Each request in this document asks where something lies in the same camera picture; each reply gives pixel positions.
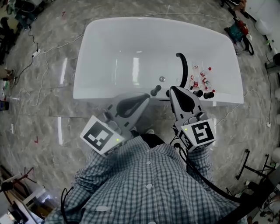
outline black metal stand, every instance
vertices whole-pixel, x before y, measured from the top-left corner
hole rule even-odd
[[[265,177],[265,178],[266,178],[273,170],[275,170],[274,167],[270,167],[270,166],[266,165],[266,164],[267,164],[268,157],[269,157],[269,154],[266,154],[266,162],[265,162],[265,164],[264,164],[262,170],[255,170],[255,169],[253,169],[253,168],[251,168],[251,167],[249,167],[249,166],[246,166],[246,162],[247,162],[247,160],[248,160],[250,151],[249,151],[249,149],[246,149],[245,152],[247,153],[246,159],[245,159],[245,161],[244,161],[244,164],[243,164],[243,166],[242,166],[242,168],[241,168],[240,173],[235,177],[237,180],[239,180],[239,178],[240,178],[240,176],[241,176],[241,174],[242,174],[244,168],[246,168],[246,169],[248,169],[248,170],[250,170],[250,171],[252,171],[252,172],[258,174],[259,176]],[[266,171],[266,170],[270,170],[270,172],[269,172],[267,175],[266,175],[266,174],[263,174],[263,172]]]

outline floor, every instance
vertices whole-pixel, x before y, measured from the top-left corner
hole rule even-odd
[[[39,48],[47,51],[61,46],[83,34],[93,20],[121,16],[144,16],[154,13],[202,13],[212,15],[157,15],[193,23],[225,34],[224,28],[233,24],[227,8],[221,8],[218,0],[59,0],[51,3],[32,24],[32,33]],[[254,28],[252,20],[238,16],[249,27],[253,37],[255,54],[238,55],[241,70],[244,104],[239,105],[225,120],[222,120],[236,105],[207,108],[208,116],[215,122],[217,141],[210,149],[213,161],[213,176],[217,186],[233,193],[244,188],[246,179],[257,181],[259,177],[244,171],[239,181],[235,179],[245,159],[245,149],[251,153],[248,164],[260,169],[265,154],[271,154],[278,145],[279,128],[276,114],[279,108],[274,99],[277,88],[276,74],[270,75],[272,83],[271,127],[267,127],[270,110],[270,83],[264,67],[267,61],[265,39]],[[23,172],[24,167],[35,168],[35,178],[59,201],[64,187],[69,188],[75,172],[84,166],[90,148],[79,135],[91,115],[97,115],[102,106],[73,99],[75,68],[82,38],[47,54],[49,69],[44,76],[42,91],[38,99],[41,78],[47,68],[45,55],[33,59],[33,64],[21,76],[10,96],[10,110],[0,113],[0,163],[13,173]],[[36,50],[28,31],[22,31],[17,44],[6,60],[7,68],[22,71],[31,62]],[[64,79],[61,71],[68,58]],[[19,94],[24,88],[31,95]],[[171,126],[175,117],[171,107],[150,105],[137,124],[139,131],[154,128],[164,141],[174,134]],[[15,134],[10,134],[11,123]]]

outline black tube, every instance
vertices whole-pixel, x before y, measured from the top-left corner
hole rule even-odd
[[[182,53],[177,53],[176,56],[181,58],[183,64],[183,77],[182,77],[180,87],[184,88],[188,79],[188,63],[185,56]]]

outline person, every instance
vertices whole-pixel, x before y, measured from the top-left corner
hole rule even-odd
[[[153,131],[126,142],[109,157],[92,150],[87,164],[46,224],[215,223],[238,205],[213,191],[192,170],[186,172],[173,146]],[[209,151],[189,153],[212,181]],[[247,223],[242,218],[239,223]]]
[[[249,14],[246,12],[246,4],[247,4],[247,0],[234,0],[233,2],[235,2],[236,4],[238,4],[237,6],[235,6],[233,9],[232,8],[228,8],[229,12],[236,17],[235,12],[236,11],[240,11],[245,18],[249,19]]]
[[[35,21],[37,19],[37,17],[33,13],[26,13],[18,8],[17,0],[8,0],[6,10],[8,15],[14,16],[14,18],[22,25],[24,30],[26,30],[30,25],[22,18],[22,16],[29,18],[31,21]]]
[[[11,80],[14,77],[15,70],[7,70],[7,69],[0,69],[0,79],[7,81]]]

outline plaid shirt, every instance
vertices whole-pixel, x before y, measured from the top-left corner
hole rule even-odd
[[[208,150],[189,154],[200,173],[212,181]],[[215,223],[237,205],[218,195],[186,168],[174,148],[152,149],[139,136],[110,157],[91,152],[75,176],[65,201],[68,222],[97,224]],[[63,223],[60,208],[46,219]]]

